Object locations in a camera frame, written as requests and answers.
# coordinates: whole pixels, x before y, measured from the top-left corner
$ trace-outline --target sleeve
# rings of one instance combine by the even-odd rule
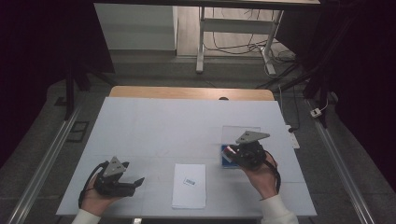
[[[262,224],[298,224],[297,216],[283,204],[280,195],[261,201]]]
[[[76,218],[73,220],[72,224],[97,224],[100,217],[79,209]]]

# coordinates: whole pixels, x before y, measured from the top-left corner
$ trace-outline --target black wall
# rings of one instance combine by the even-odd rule
[[[64,79],[70,62],[114,70],[92,3],[0,4],[1,166],[46,102],[48,87]]]
[[[395,10],[390,1],[364,4],[332,58],[331,89],[340,119],[396,190]]]

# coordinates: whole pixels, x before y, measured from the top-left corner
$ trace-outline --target wooden edge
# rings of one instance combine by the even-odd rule
[[[141,87],[116,86],[110,97],[162,98],[162,99],[197,99],[218,100],[227,97],[229,100],[274,101],[274,95],[268,90],[211,89],[181,87]]]

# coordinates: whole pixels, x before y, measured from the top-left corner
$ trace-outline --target black cable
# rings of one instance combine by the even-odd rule
[[[258,15],[257,15],[256,20],[259,19],[260,13],[261,13],[261,10],[259,9],[259,13],[258,13]],[[213,17],[213,18],[215,17],[215,9],[214,9],[213,7],[212,7],[212,17]],[[247,54],[247,53],[250,53],[250,52],[252,52],[255,48],[257,48],[258,45],[260,45],[260,44],[262,44],[262,43],[264,43],[264,42],[267,41],[267,40],[263,40],[263,41],[260,41],[260,42],[255,43],[255,44],[250,44],[250,43],[251,43],[251,40],[252,40],[252,38],[253,38],[253,35],[251,35],[251,37],[250,37],[250,39],[249,39],[249,41],[248,41],[248,43],[247,43],[246,45],[239,45],[239,46],[232,46],[232,47],[219,47],[218,44],[216,43],[215,32],[212,32],[212,37],[213,37],[213,43],[214,43],[214,45],[215,45],[216,48],[215,48],[215,49],[210,49],[210,48],[208,48],[208,47],[205,45],[205,43],[204,43],[205,49],[208,49],[208,50],[216,50],[216,51],[220,51],[220,52],[223,52],[223,53],[235,54],[235,55],[237,55],[237,54]],[[244,51],[244,52],[230,52],[230,51],[224,50],[224,49],[238,49],[238,48],[242,48],[242,47],[248,47],[248,50],[247,50],[247,51]]]
[[[247,18],[248,20],[250,20],[250,18],[253,16],[253,9],[249,9],[247,12],[244,13],[247,14],[250,11],[250,16]]]
[[[212,82],[210,82],[210,81],[205,81],[205,83],[207,83],[207,84],[209,84],[209,85],[211,85],[212,87],[214,87],[214,88],[217,88],[217,86],[215,86],[215,84],[213,84]]]
[[[297,106],[297,99],[296,99],[296,90],[295,90],[295,85],[293,86],[293,99],[294,99],[294,104],[296,106],[296,112],[297,112],[297,127],[294,128],[295,130],[299,130],[300,129],[300,111],[298,109]]]
[[[280,52],[277,54],[277,56],[275,56],[275,54],[274,54],[274,52],[273,52],[272,50],[270,50],[270,51],[271,51],[271,53],[272,53],[272,55],[273,55],[273,59],[274,59],[275,61],[279,61],[280,63],[294,63],[294,62],[297,62],[296,59],[288,59],[288,60],[285,60],[285,59],[282,59],[282,58],[280,57],[280,54],[283,53],[283,52],[288,52],[288,51],[291,52],[291,50],[289,50],[289,49],[285,49],[285,50],[280,51]]]
[[[92,177],[96,174],[96,171],[99,168],[107,167],[108,164],[109,164],[109,162],[105,161],[105,162],[100,163],[99,165],[97,165],[95,167],[95,169],[93,169],[92,173],[90,174],[90,177],[88,177],[87,181],[85,182],[84,188],[82,189],[81,193],[79,194],[79,197],[78,197],[78,208],[81,208],[82,201],[84,200],[85,192],[87,191],[86,188],[88,187],[88,184],[90,184],[90,181],[91,181]]]
[[[269,80],[269,81],[267,81],[267,82],[265,82],[265,83],[263,83],[263,84],[261,84],[261,85],[258,85],[255,89],[257,90],[257,89],[260,89],[260,88],[262,88],[262,87],[267,87],[267,86],[270,86],[270,85],[272,85],[273,83],[275,83],[275,82],[277,82],[277,81],[279,81],[282,77],[285,77],[288,73],[290,73],[292,70],[294,70],[294,69],[296,69],[297,67],[298,67],[298,63],[293,63],[293,64],[291,64],[288,68],[286,68],[285,69],[285,71],[283,71],[279,76],[277,76],[277,77],[274,77],[274,79],[271,79],[271,80]]]
[[[269,151],[265,150],[265,152],[268,153],[268,155],[270,155],[270,156],[272,157],[272,159],[274,160],[275,165],[273,165],[273,164],[272,164],[271,162],[269,162],[268,160],[263,160],[263,163],[264,163],[265,165],[267,165],[267,166],[270,168],[270,170],[274,173],[275,178],[276,178],[276,192],[279,193],[280,184],[281,184],[282,181],[281,181],[281,179],[280,179],[280,173],[279,173],[279,171],[277,170],[276,161],[275,161],[273,155],[271,155],[271,153],[270,153]]]
[[[296,107],[296,112],[297,112],[297,127],[291,127],[291,124],[295,124],[295,123],[292,123],[292,122],[288,121],[286,119],[286,116],[285,116],[284,117],[285,121],[287,122],[287,124],[290,125],[289,133],[292,133],[292,132],[297,131],[297,130],[300,129],[300,111],[299,111],[298,106],[297,106],[295,86],[293,86],[293,101],[294,101],[294,105]]]

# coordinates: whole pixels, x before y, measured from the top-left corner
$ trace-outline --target paper sheet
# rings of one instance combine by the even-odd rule
[[[206,207],[206,173],[204,164],[176,164],[173,208]]]

